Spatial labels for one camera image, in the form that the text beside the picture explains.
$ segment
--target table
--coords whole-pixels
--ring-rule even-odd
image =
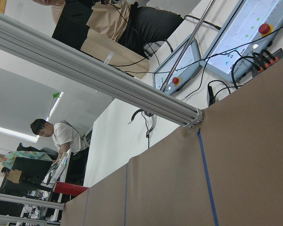
[[[191,12],[193,16],[201,17],[209,0],[202,0]],[[222,26],[228,18],[237,0],[219,0],[216,1],[209,12],[206,21]],[[175,49],[189,34],[192,33],[197,21],[187,18],[177,30],[168,39],[169,43]],[[204,24],[196,39],[199,44],[200,54],[204,55],[212,40],[217,35],[218,30]],[[270,52],[275,52],[279,48],[283,49],[283,29],[278,32],[273,45],[269,48]],[[165,43],[156,55],[160,62],[163,62],[170,54],[168,45]],[[150,60],[150,72],[158,67],[155,57]],[[184,88],[173,96],[183,99],[186,95],[196,90],[200,84],[202,70],[198,75],[189,81]],[[220,79],[210,71],[204,72],[202,86],[191,98],[184,101],[194,107],[205,109],[207,103],[207,84],[211,80]],[[241,83],[250,80],[251,76],[244,77]],[[152,74],[147,73],[141,81],[152,85]],[[222,84],[213,84],[213,91],[216,93],[223,88]],[[223,91],[218,95],[222,100],[228,95]],[[137,156],[147,150],[148,144],[145,137],[145,120],[141,115],[137,115],[134,121],[128,125],[132,114],[137,110],[136,107],[115,99],[109,107],[95,121],[92,132],[91,146],[87,161],[87,168],[84,180],[84,186],[93,186],[118,168],[125,165],[130,158]],[[150,146],[165,138],[178,127],[177,124],[157,117],[157,124],[153,133],[150,135]]]

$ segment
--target red object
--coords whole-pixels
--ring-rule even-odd
[[[259,33],[260,34],[267,34],[270,31],[270,26],[267,23],[262,24],[259,27]]]
[[[57,181],[56,187],[54,188],[53,192],[78,196],[80,193],[86,191],[87,189],[88,187]]]
[[[173,79],[172,79],[172,83],[173,84],[177,84],[177,83],[179,83],[179,78],[177,78],[177,77],[174,77]]]

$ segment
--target red cylinder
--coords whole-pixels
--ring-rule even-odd
[[[88,187],[57,181],[53,192],[78,196],[87,189]]]

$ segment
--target blue line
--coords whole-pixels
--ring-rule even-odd
[[[126,164],[126,186],[125,186],[125,210],[124,210],[124,226],[126,226],[127,212],[127,185],[128,185],[128,163]]]
[[[86,213],[87,213],[87,204],[88,204],[88,197],[89,197],[89,189],[87,190],[87,200],[86,200],[86,206],[85,206],[85,215],[84,215],[83,226],[85,226]]]
[[[204,168],[204,173],[206,175],[207,186],[208,186],[208,195],[209,195],[209,200],[211,202],[211,208],[212,208],[212,212],[213,212],[214,222],[215,222],[215,226],[219,226],[218,218],[217,218],[217,212],[216,212],[214,198],[213,198],[211,182],[209,180],[209,175],[208,175],[208,166],[207,166],[206,156],[205,156],[205,153],[204,153],[203,142],[202,142],[202,138],[201,138],[201,134],[200,134],[200,128],[197,132],[197,136],[198,136],[199,144],[200,144],[203,168]]]

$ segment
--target desk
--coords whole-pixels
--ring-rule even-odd
[[[209,0],[202,0],[191,14],[201,17],[208,3]],[[222,26],[236,3],[237,0],[216,1],[206,20]],[[173,49],[192,33],[196,23],[197,21],[188,18],[177,28],[168,39]],[[204,55],[212,40],[217,35],[217,32],[217,30],[207,24],[201,27],[196,36],[201,56]],[[269,51],[275,52],[279,48],[283,49],[283,29],[276,35]],[[169,54],[170,50],[167,44],[164,44],[156,53],[160,62],[166,59]],[[157,60],[153,57],[150,60],[150,72],[154,71],[157,67]],[[196,90],[200,84],[201,73],[202,70],[194,79],[190,80],[180,92],[175,93],[173,96],[182,99],[193,90]],[[191,98],[186,99],[185,102],[200,109],[207,108],[207,83],[214,79],[220,79],[220,77],[206,70],[201,89]],[[243,84],[249,79],[250,76],[246,76],[242,79],[241,83]],[[152,74],[146,74],[141,81],[152,85]],[[214,93],[221,88],[223,88],[222,84],[213,84]],[[227,96],[227,91],[221,92],[218,98],[221,100],[225,96]],[[144,119],[140,115],[137,115],[135,120],[127,125],[136,110],[136,107],[115,99],[95,121],[84,186],[92,186],[98,183],[126,164],[130,158],[143,153],[147,149]],[[169,135],[177,127],[178,125],[158,117],[156,127],[150,135],[150,146],[153,146]]]

